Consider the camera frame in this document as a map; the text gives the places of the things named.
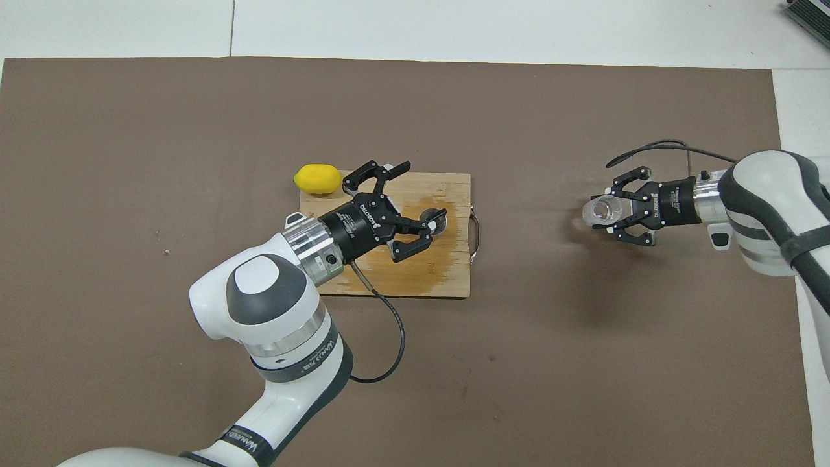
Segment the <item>clear plastic cup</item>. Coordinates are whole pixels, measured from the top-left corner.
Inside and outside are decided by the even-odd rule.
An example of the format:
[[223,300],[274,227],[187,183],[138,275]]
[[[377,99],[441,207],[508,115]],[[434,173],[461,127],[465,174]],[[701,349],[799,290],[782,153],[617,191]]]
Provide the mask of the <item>clear plastic cup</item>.
[[634,206],[631,199],[620,198],[611,194],[591,198],[583,206],[582,217],[591,228],[613,228],[632,215]]

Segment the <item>stainless steel jigger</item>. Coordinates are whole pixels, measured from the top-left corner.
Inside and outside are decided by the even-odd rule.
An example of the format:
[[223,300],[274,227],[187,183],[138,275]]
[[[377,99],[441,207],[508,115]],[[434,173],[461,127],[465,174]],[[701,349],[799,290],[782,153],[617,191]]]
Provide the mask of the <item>stainless steel jigger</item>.
[[430,208],[419,216],[419,221],[428,229],[428,237],[435,239],[447,228],[447,210]]

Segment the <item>stained wooden cutting board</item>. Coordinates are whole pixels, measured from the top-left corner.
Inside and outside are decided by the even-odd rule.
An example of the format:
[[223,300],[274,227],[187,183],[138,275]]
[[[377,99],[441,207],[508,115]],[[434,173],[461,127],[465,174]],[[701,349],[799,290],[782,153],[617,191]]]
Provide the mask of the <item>stained wooden cutting board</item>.
[[385,296],[468,298],[469,174],[409,171],[387,182],[383,194],[410,219],[417,219],[427,209],[445,209],[447,224],[428,249],[400,263],[392,262],[386,245],[361,256],[356,263],[368,281]]

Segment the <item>yellow lemon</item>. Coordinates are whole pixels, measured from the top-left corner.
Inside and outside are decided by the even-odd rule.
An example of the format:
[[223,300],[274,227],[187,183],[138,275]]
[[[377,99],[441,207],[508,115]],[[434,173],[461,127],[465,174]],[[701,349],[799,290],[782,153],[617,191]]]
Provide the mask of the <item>yellow lemon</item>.
[[343,176],[334,165],[308,163],[293,176],[294,185],[309,195],[329,195],[342,188]]

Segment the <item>brown table mat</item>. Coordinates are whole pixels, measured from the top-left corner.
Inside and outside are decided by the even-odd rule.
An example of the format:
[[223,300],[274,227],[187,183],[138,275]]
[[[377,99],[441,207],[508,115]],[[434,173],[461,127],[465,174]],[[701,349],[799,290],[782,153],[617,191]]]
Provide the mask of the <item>brown table mat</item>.
[[370,159],[471,175],[471,295],[395,300],[401,366],[347,385],[278,465],[812,467],[792,279],[713,251],[704,226],[641,248],[581,220],[640,163],[685,174],[682,151],[604,168],[657,139],[778,148],[771,72],[6,61],[0,467],[213,443],[263,383],[204,335],[191,284],[282,229],[300,166]]

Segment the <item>grey ribbed device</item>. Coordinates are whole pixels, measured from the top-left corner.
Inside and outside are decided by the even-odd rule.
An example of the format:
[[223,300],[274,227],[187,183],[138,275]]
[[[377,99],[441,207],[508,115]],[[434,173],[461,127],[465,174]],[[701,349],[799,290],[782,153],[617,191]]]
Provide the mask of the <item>grey ribbed device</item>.
[[785,0],[783,11],[804,29],[830,35],[830,0]]

